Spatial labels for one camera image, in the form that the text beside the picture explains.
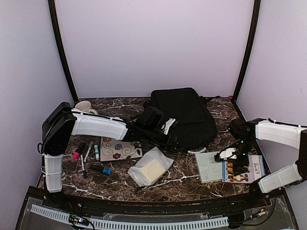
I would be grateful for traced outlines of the dog book Why Dogs Bark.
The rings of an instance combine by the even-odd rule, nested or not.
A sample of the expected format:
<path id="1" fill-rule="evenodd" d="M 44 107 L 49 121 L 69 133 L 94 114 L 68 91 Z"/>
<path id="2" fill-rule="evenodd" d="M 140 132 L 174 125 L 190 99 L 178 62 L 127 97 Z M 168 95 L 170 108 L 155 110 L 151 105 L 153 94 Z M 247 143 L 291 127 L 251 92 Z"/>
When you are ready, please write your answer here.
<path id="1" fill-rule="evenodd" d="M 222 182 L 250 184 L 265 176 L 261 155 L 248 155 L 247 164 L 222 162 Z"/>

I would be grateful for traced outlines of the grey notebook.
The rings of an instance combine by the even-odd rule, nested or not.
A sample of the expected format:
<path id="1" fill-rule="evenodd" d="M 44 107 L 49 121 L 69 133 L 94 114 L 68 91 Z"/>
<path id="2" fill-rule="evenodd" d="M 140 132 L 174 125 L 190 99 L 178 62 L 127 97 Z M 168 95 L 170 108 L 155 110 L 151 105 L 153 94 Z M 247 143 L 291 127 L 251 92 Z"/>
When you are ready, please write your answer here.
<path id="1" fill-rule="evenodd" d="M 201 183 L 221 181 L 223 174 L 222 162 L 216 162 L 214 156 L 219 152 L 198 153 L 195 155 Z"/>

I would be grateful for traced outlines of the black student backpack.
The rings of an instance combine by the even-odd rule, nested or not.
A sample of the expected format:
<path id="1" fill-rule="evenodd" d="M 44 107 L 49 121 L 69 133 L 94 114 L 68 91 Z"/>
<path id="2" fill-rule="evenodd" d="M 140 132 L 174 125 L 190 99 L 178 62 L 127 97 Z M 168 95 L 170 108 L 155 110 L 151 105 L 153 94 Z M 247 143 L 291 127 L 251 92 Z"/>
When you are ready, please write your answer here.
<path id="1" fill-rule="evenodd" d="M 163 123 L 175 119 L 167 134 L 176 144 L 175 151 L 207 147 L 217 136 L 216 122 L 207 108 L 207 100 L 193 88 L 155 90 L 143 104 L 144 108 L 149 106 L 164 114 Z"/>

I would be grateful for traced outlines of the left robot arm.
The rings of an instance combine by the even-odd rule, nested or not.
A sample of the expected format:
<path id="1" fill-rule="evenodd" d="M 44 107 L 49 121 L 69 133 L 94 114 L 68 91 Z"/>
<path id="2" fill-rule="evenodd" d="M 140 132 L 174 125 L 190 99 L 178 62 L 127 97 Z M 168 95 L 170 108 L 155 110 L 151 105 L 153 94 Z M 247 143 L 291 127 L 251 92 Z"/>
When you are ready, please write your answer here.
<path id="1" fill-rule="evenodd" d="M 37 150 L 43 156 L 42 172 L 49 201 L 63 209 L 68 199 L 62 191 L 62 157 L 71 136 L 86 135 L 115 140 L 147 139 L 156 146 L 173 150 L 177 137 L 169 134 L 174 119 L 165 119 L 155 107 L 148 106 L 140 115 L 128 119 L 83 112 L 61 103 L 42 124 L 42 141 Z"/>

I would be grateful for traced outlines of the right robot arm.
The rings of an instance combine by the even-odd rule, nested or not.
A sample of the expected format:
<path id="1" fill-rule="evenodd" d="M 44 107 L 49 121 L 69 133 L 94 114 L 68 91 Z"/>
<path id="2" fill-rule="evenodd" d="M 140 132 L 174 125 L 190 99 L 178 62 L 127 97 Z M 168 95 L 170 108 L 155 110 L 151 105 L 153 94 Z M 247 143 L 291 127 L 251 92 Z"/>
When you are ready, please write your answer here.
<path id="1" fill-rule="evenodd" d="M 234 119 L 228 131 L 236 143 L 222 149 L 214 156 L 216 162 L 231 164 L 233 177 L 244 173 L 251 167 L 251 150 L 257 141 L 281 144 L 298 150 L 296 162 L 272 172 L 257 176 L 250 186 L 250 193 L 245 196 L 245 204 L 255 208 L 263 201 L 263 195 L 274 190 L 299 184 L 307 179 L 307 127 L 278 122 L 270 118 L 256 118 L 244 121 Z"/>

